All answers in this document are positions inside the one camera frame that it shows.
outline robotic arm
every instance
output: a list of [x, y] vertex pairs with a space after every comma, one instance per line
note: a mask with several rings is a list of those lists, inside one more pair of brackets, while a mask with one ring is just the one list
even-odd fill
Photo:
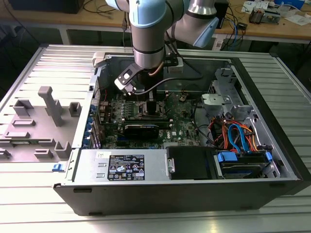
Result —
[[[204, 47], [212, 37], [218, 18], [215, 0], [106, 0], [107, 4], [129, 13], [135, 63], [115, 80], [123, 92], [135, 94], [132, 79], [137, 75], [145, 89], [163, 79], [165, 33], [196, 47]], [[156, 90], [147, 93], [154, 101]]]

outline power supply label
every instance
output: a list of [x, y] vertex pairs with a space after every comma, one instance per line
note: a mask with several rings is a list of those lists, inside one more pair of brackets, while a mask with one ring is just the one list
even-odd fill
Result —
[[110, 181], [145, 180], [144, 155], [110, 155], [108, 180]]

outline white paper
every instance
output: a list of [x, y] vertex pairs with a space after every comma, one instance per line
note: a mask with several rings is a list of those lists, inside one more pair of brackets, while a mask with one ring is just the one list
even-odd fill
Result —
[[263, 8], [264, 10], [267, 10], [268, 4], [269, 4], [269, 2], [267, 2], [267, 1], [262, 1], [262, 2], [245, 1], [241, 11], [250, 14], [250, 13], [252, 13], [254, 7]]
[[303, 25], [306, 25], [308, 23], [311, 23], [311, 19], [310, 18], [306, 18], [306, 17], [299, 16], [299, 15], [290, 16], [290, 17], [287, 17], [285, 19], [287, 19], [288, 21], [293, 22], [295, 24], [298, 24], [300, 26], [303, 26]]

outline electronics board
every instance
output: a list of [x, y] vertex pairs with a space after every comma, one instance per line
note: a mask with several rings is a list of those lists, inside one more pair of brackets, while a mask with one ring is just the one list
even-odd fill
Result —
[[[156, 113], [149, 115], [145, 101], [127, 100], [123, 95], [104, 101], [100, 107], [100, 122], [103, 127], [103, 149], [164, 149], [168, 146], [198, 146], [199, 136], [195, 131], [191, 114], [192, 100], [182, 93], [170, 93], [156, 103]], [[155, 128], [156, 136], [129, 139], [126, 129]]]

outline sticker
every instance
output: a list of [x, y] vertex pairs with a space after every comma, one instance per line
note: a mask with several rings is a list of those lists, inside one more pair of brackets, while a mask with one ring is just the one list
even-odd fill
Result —
[[145, 180], [144, 155], [110, 155], [108, 180], [110, 181]]
[[96, 152], [96, 158], [98, 159], [109, 159], [111, 152], [109, 151], [98, 151]]

